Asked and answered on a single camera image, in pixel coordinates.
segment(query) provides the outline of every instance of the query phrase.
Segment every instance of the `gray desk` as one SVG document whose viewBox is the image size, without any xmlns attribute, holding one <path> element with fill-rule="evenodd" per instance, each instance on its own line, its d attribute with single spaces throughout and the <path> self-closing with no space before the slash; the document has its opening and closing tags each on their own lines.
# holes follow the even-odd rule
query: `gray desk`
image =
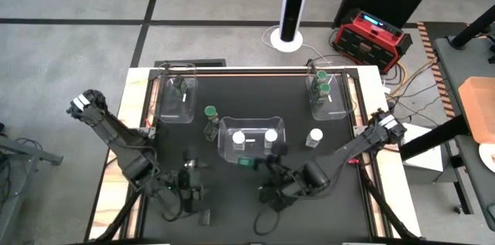
<svg viewBox="0 0 495 245">
<path fill-rule="evenodd" d="M 402 147 L 401 152 L 405 148 L 406 155 L 413 155 L 424 151 L 428 146 L 439 145 L 454 138 L 459 147 L 460 157 L 453 157 L 451 161 L 455 167 L 466 166 L 486 223 L 491 230 L 495 231 L 495 218 L 487 210 L 488 206 L 495 204 L 495 173 L 492 173 L 481 161 L 478 152 L 479 145 L 470 135 L 459 96 L 459 87 L 467 78 L 495 77 L 495 64 L 489 64 L 487 61 L 493 55 L 489 51 L 491 42 L 488 39 L 472 39 L 464 49 L 457 50 L 449 45 L 447 39 L 437 39 L 434 46 L 452 88 L 452 104 L 457 116 L 428 134 L 407 143 L 408 147 Z"/>
</svg>

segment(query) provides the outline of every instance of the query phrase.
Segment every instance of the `white plate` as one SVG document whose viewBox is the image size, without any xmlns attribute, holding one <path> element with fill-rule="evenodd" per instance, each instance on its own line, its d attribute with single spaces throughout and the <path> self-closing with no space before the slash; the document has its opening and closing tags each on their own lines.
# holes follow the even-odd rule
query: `white plate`
<svg viewBox="0 0 495 245">
<path fill-rule="evenodd" d="M 480 157 L 485 166 L 495 172 L 495 144 L 481 144 Z"/>
</svg>

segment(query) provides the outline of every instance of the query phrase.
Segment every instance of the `round base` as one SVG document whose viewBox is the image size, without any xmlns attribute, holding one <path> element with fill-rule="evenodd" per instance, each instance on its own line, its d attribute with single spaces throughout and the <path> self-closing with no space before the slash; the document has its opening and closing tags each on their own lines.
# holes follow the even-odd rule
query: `round base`
<svg viewBox="0 0 495 245">
<path fill-rule="evenodd" d="M 271 33 L 271 44 L 280 52 L 292 53 L 302 46 L 302 34 L 298 31 L 295 33 L 294 40 L 291 42 L 285 42 L 280 39 L 280 28 L 277 28 Z"/>
</svg>

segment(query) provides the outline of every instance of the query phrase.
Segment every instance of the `white bottle cap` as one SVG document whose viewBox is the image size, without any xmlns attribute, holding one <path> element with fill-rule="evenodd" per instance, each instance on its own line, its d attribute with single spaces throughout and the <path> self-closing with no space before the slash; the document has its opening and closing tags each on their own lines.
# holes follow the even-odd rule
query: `white bottle cap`
<svg viewBox="0 0 495 245">
<path fill-rule="evenodd" d="M 244 133 L 241 131 L 237 131 L 232 135 L 232 141 L 234 141 L 235 144 L 242 144 L 246 141 L 246 136 L 244 136 Z"/>
<path fill-rule="evenodd" d="M 311 139 L 315 141 L 319 141 L 323 138 L 323 132 L 318 128 L 315 128 L 311 130 L 311 132 L 309 132 L 309 136 L 311 137 Z"/>
<path fill-rule="evenodd" d="M 278 134 L 277 131 L 273 129 L 269 129 L 265 132 L 265 140 L 266 141 L 275 141 L 277 140 Z"/>
</svg>

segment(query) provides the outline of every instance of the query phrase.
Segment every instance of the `white bottle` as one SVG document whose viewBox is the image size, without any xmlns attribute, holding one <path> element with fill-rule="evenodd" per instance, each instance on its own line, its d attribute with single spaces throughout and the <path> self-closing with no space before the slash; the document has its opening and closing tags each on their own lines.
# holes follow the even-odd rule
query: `white bottle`
<svg viewBox="0 0 495 245">
<path fill-rule="evenodd" d="M 244 150 L 246 145 L 246 136 L 241 131 L 237 131 L 232 135 L 232 141 L 234 142 L 234 150 Z"/>
<path fill-rule="evenodd" d="M 323 138 L 323 132 L 318 128 L 312 129 L 308 137 L 306 138 L 306 146 L 310 148 L 315 148 L 319 141 Z"/>
<path fill-rule="evenodd" d="M 265 148 L 273 148 L 273 142 L 277 141 L 277 131 L 269 129 L 265 132 Z"/>
</svg>

